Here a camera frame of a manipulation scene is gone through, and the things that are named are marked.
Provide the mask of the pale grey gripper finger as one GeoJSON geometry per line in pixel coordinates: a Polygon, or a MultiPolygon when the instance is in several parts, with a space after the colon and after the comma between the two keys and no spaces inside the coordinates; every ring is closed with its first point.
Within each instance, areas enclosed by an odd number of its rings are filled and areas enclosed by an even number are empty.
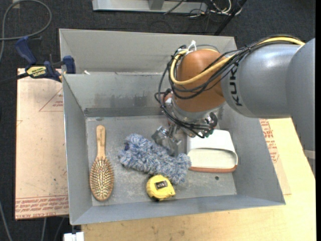
{"type": "Polygon", "coordinates": [[[167,137],[167,148],[171,156],[176,156],[179,153],[182,141],[175,136],[169,135],[167,137]]]}
{"type": "Polygon", "coordinates": [[[157,128],[154,134],[151,136],[154,142],[158,145],[169,145],[171,141],[170,133],[163,126],[157,128]]]}

